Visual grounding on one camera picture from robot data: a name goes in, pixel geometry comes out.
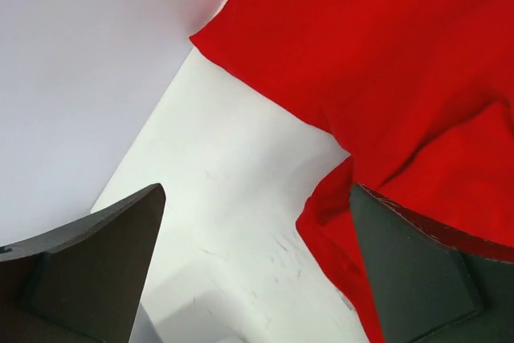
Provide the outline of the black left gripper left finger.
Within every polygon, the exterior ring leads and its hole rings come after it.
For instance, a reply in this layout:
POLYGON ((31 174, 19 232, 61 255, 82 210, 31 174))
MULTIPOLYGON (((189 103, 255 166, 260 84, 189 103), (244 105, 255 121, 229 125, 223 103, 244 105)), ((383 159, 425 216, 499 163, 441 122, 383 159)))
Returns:
POLYGON ((165 209, 152 184, 1 248, 3 342, 127 342, 165 209))

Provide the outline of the red t-shirt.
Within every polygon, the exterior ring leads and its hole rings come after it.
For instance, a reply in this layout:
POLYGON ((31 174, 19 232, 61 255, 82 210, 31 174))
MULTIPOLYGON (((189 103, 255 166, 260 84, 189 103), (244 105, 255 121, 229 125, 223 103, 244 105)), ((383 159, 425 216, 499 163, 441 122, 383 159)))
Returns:
POLYGON ((191 42, 347 151, 296 227, 370 341, 353 185, 512 245, 513 0, 227 0, 191 42))

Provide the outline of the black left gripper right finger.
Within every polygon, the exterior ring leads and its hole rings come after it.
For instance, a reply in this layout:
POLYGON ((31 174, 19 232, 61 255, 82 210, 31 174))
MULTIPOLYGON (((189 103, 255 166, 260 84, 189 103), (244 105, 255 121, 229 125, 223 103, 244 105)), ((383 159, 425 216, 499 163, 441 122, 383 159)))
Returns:
POLYGON ((354 185, 350 209, 387 342, 511 342, 513 249, 354 185))

